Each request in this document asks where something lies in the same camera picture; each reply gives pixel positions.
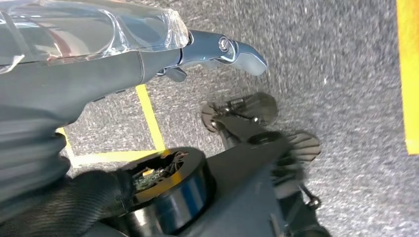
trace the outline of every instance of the black plastic part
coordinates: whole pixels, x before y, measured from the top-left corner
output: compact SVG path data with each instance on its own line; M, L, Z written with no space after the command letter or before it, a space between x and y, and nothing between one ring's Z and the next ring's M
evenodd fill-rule
M287 223L287 232L292 237L330 237L329 232L320 226L314 209L308 207L300 192L278 200Z

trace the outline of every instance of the yellow tape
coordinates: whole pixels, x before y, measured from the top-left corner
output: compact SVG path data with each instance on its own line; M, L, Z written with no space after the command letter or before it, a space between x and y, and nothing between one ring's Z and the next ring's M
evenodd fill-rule
M56 132L61 133L61 134L63 134L66 137L67 144L66 144L66 147L64 149L67 152L68 158L69 159L73 158L74 157L74 152L73 152L73 149L71 148L70 142L68 141L68 136L65 133L64 128L61 127L59 129L57 129Z
M419 154L419 1L397 0L406 147Z
M157 151L129 151L129 152L108 152L99 153L92 155L76 156L71 160L72 166L78 166L82 164L94 164L94 163L108 163L108 162L119 162L119 161L134 161Z
M154 116L153 107L151 105L150 97L148 96L145 85L139 85L136 88L138 98L141 102L141 107L145 115L148 127L150 129L151 138L157 151L164 151L166 149L162 134L160 133L159 125Z
M109 152L109 153L99 153L91 154L84 156L75 156L71 144L68 140L68 136L65 133L64 128L57 129L58 133L63 134L66 137L67 145L65 150L68 154L68 158L71 160L72 166L78 166L83 164L93 164L93 163L106 163L106 162L116 162L116 161L133 161L148 155L165 151L165 144L163 141L162 134L160 133L159 126L157 124L156 117L154 116L153 108L151 105L150 98L146 91L144 85L140 85L136 88L138 98L141 102L141 107L143 109L147 124L150 129L151 137L155 144L156 150L152 151L127 151L127 152Z

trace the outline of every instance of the black metal bracket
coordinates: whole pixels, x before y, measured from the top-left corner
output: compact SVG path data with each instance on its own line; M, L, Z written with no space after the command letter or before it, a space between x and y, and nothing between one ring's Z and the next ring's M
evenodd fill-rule
M223 158L228 160L230 165L236 164L235 170L246 173L243 177L251 175L251 170L255 172L257 168L274 164L271 178L277 199L281 202L292 197L290 203L293 203L293 207L281 208L284 209L285 218L289 221L287 232L291 233L290 236L294 236L293 233L305 228L307 224L296 220L294 216L296 213L301 218L314 216L311 225L319 226L314 211L320 207L321 201L304 185L302 166L315 159L321 149L319 140L310 133L300 131L285 135L280 131L265 129L277 114L275 99L259 92L226 103L206 104L202 110L202 121L209 131L218 132L227 149L210 159ZM302 193L309 197L309 203L302 201ZM324 234L321 236L329 236L327 231Z

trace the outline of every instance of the transparent plastic wrap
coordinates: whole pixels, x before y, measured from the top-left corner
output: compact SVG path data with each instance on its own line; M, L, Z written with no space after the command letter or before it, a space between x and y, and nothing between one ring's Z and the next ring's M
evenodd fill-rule
M0 0L0 74L19 63L82 62L183 48L179 14L118 0Z

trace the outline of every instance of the black mesh fabric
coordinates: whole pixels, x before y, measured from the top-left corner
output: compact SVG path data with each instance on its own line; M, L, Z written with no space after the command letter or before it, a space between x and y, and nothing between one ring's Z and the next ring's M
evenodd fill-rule
M0 237L80 237L104 210L132 197L130 177L122 171L89 171L69 181L46 201L0 225Z

